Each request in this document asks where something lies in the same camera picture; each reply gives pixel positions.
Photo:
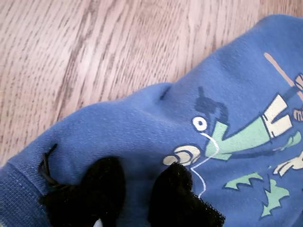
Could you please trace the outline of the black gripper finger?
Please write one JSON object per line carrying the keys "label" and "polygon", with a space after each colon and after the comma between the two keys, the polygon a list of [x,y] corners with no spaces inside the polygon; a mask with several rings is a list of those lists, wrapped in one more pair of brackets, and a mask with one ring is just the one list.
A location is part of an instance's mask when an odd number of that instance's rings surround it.
{"label": "black gripper finger", "polygon": [[148,221],[152,227],[222,227],[225,216],[192,191],[191,173],[180,163],[167,167],[154,183]]}
{"label": "black gripper finger", "polygon": [[54,188],[39,197],[53,227],[92,227],[100,220],[115,227],[125,201],[125,175],[117,157],[95,161],[79,184],[60,184],[49,171],[42,175]]}

